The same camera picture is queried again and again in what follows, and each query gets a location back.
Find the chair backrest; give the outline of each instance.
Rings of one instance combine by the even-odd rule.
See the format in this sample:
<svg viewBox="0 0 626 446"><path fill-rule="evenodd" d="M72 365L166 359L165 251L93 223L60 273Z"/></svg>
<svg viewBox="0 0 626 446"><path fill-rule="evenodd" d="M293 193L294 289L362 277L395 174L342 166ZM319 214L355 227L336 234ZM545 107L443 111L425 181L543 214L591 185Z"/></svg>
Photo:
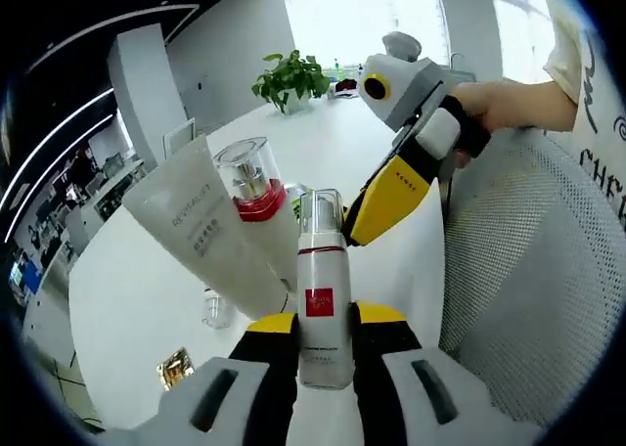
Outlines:
<svg viewBox="0 0 626 446"><path fill-rule="evenodd" d="M621 315L624 229L600 187L538 131L499 132L452 187L439 346L503 412L547 424Z"/></svg>

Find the white t-shirt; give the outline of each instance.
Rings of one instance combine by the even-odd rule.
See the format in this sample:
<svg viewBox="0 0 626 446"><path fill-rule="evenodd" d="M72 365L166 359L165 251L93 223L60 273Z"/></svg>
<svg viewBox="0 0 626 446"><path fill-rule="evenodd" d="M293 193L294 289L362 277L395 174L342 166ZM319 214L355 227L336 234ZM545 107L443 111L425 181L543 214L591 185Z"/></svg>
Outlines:
<svg viewBox="0 0 626 446"><path fill-rule="evenodd" d="M598 34L565 0L546 0L556 46L544 69L578 106L571 133L551 132L593 177L626 231L626 110Z"/></svg>

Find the white squeeze tube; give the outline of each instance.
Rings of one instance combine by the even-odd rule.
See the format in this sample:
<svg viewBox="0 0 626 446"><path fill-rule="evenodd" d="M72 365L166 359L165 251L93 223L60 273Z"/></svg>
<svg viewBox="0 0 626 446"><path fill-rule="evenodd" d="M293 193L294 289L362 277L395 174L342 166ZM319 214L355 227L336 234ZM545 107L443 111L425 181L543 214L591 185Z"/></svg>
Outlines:
<svg viewBox="0 0 626 446"><path fill-rule="evenodd" d="M285 309L285 286L246 242L204 135L144 177L123 203L169 253L250 319Z"/></svg>
<svg viewBox="0 0 626 446"><path fill-rule="evenodd" d="M337 190L300 197L297 257L297 318L300 326L300 383L343 389L354 364L348 327L350 268Z"/></svg>

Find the green leaves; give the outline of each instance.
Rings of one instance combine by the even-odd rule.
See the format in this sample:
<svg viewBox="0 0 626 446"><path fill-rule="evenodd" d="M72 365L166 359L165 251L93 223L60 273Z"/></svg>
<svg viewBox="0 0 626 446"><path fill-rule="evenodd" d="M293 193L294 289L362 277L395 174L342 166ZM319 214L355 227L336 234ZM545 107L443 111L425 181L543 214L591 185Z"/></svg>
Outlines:
<svg viewBox="0 0 626 446"><path fill-rule="evenodd" d="M267 57L265 57L263 60L265 60L266 62L271 62L272 60L282 60L283 59L283 55L281 55L280 53L273 53L272 55L268 55Z"/></svg>
<svg viewBox="0 0 626 446"><path fill-rule="evenodd" d="M287 90L294 89L300 99L304 93L319 98L326 94L331 84L331 81L322 74L322 67L315 57L307 55L303 60L298 50L293 50L286 58L280 53L275 53L263 60L279 62L274 69L266 69L256 78L252 85L252 93L261 96L266 102L271 101L282 113L285 113L285 104L289 98Z"/></svg>

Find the ceiling light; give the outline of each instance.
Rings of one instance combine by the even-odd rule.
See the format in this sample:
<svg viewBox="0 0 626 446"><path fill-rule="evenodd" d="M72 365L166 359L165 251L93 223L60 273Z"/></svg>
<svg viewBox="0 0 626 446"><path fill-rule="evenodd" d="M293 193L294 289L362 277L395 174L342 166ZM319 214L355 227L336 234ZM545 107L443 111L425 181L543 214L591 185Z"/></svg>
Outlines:
<svg viewBox="0 0 626 446"><path fill-rule="evenodd" d="M75 118L77 115L79 115L81 112L83 112L85 109L89 108L90 106L92 106L93 104L95 104L96 102L98 102L99 100L101 100L103 97L108 96L108 94L110 94L111 92L113 92L113 88L103 92L102 94L100 94L97 97L94 97L91 101L89 101L87 104L85 104L84 106L82 106L80 109L78 109L77 111L75 111L74 113L72 113L70 116L68 116L65 120L63 120L61 123L59 123L54 130L52 130L50 133L48 133L48 135L41 141L41 143L39 143L34 150L32 150L32 152L30 152L30 154L28 155L28 157L25 159L25 161L22 163L22 165L20 166L20 168L18 169L18 172L16 172L16 175L13 177L13 179L11 180L11 182L9 183L9 186L7 187L7 190L5 190L4 195L2 196L2 199L0 199L0 212L2 212L2 210L4 209L4 205L7 201L7 199L9 198L9 194L11 193L11 191L13 190L13 188L16 186L16 184L18 183L18 180L20 179L20 176L23 174L24 170L26 169L26 167L28 166L28 164L32 161L32 159L35 157L35 155L37 154L37 152L43 148L43 146L48 143L48 141L50 141L50 139L59 131L61 130L64 126L66 126L73 118Z"/></svg>
<svg viewBox="0 0 626 446"><path fill-rule="evenodd" d="M9 206L9 209L13 209L13 208L15 208L17 205L19 205L19 204L20 204L20 200L22 199L23 194L25 194L25 193L26 193L26 190L28 190L28 186L29 186L29 185L30 185L30 184L28 184L28 183L22 184L22 186L20 187L20 189L19 189L19 190L18 190L18 192L16 193L16 197L13 199L13 201L11 201L11 206Z"/></svg>
<svg viewBox="0 0 626 446"><path fill-rule="evenodd" d="M169 32L169 34L168 34L168 35L164 38L164 40L163 40L163 41L165 42L165 45L167 45L167 44L169 43L169 41L172 39L172 37L178 33L178 29L179 29L180 27L182 27L182 26L185 24L185 22L186 22L186 21L187 21L187 20L188 20L188 19L189 19L189 18L190 18L190 17L191 17L191 16L192 16L192 15L193 15L193 14L194 14L194 13L195 13L198 9L199 9L199 8L200 8L200 6L197 6L195 9L192 9L192 10L191 10L191 11L187 14L187 16L185 16L185 17L184 17L184 18L183 18L183 19L182 19L182 20L178 23L178 25L176 25L174 28L172 28L172 31L171 31L171 32Z"/></svg>
<svg viewBox="0 0 626 446"><path fill-rule="evenodd" d="M18 220L20 219L20 215L22 214L23 208L26 206L26 204L30 200L30 197L32 196L32 194L37 190L37 187L39 187L39 184L41 184L41 182L43 182L43 180L46 178L46 175L48 175L48 173L55 167L55 165L57 165L57 162L59 162L61 159L63 159L64 156L72 150L72 148L74 148L78 143L80 143L83 140L83 138L88 136L91 132L93 132L95 129L97 129L100 125L102 125L103 123L109 121L112 118L113 118L112 114L107 115L104 119L100 120L94 126L92 126L87 131L85 131L82 135L80 135L78 137L78 139L76 139L71 145L69 145L66 148L66 150L63 151L59 155L59 157L57 157L52 162L52 164L50 164L48 166L48 168L44 171L43 174L41 174L41 176L39 177L39 180L37 180L37 182L35 182L35 184L32 186L32 188L30 189L30 192L28 192L28 195L26 195L26 197L23 199L22 205L20 206L20 208L18 208L18 211L16 212L16 215L13 217L13 221L11 222L11 226L9 226L9 231L7 231L7 234L4 237L4 243L5 244L9 241L9 238L11 237L11 234L13 233L14 228L18 224Z"/></svg>
<svg viewBox="0 0 626 446"><path fill-rule="evenodd" d="M154 8L142 9L142 10L134 11L134 12L128 13L128 14L122 14L121 16L116 16L114 18L107 19L106 21L98 22L98 23L96 23L96 24L94 24L94 25L92 25L90 27L84 28L84 29L80 30L79 32L76 32L73 36L71 36L69 38L66 38L63 42L59 42L57 45L55 45L54 48L52 48L51 50L48 50L37 61L35 61L35 63L30 65L30 67L28 68L28 72L31 72L32 70L34 70L42 62L44 62L45 60L50 58L52 55L57 53L59 50L61 50L63 47L65 47L66 45L70 44L71 42L79 39L80 37L82 37L82 36L84 36L84 35L86 35L86 34L88 34L90 32L93 32L94 30L98 30L98 29L100 29L102 27L106 27L107 25L111 25L113 23L126 21L128 19L144 16L146 14L161 13L161 12L164 12L164 11L178 11L178 10L188 9L188 10L190 10L189 14L191 14L195 10L197 10L199 7L200 7L199 4L174 4L174 5L170 5L170 6L156 6ZM165 42L167 42L167 40L170 38L170 36L173 35L173 33L175 32L176 28L174 30L172 30L169 33L169 35L167 35L167 37L165 37Z"/></svg>

